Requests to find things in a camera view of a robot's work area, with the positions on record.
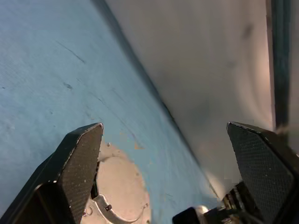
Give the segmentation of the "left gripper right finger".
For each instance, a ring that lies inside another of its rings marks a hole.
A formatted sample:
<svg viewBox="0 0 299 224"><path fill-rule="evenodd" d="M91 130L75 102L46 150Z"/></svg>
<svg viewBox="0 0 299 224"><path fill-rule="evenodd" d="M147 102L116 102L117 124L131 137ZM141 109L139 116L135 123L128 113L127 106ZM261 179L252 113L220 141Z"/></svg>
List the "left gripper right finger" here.
<svg viewBox="0 0 299 224"><path fill-rule="evenodd" d="M299 158L269 130L228 122L242 180L266 224L299 222Z"/></svg>

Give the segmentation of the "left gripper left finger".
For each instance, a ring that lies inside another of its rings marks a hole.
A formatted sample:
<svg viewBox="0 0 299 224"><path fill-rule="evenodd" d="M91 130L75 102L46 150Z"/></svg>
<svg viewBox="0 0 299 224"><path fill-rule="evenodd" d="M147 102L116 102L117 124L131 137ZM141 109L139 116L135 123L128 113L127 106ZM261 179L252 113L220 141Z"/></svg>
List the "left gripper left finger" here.
<svg viewBox="0 0 299 224"><path fill-rule="evenodd" d="M79 224L95 178L103 124L68 133L42 162L0 219L2 224Z"/></svg>

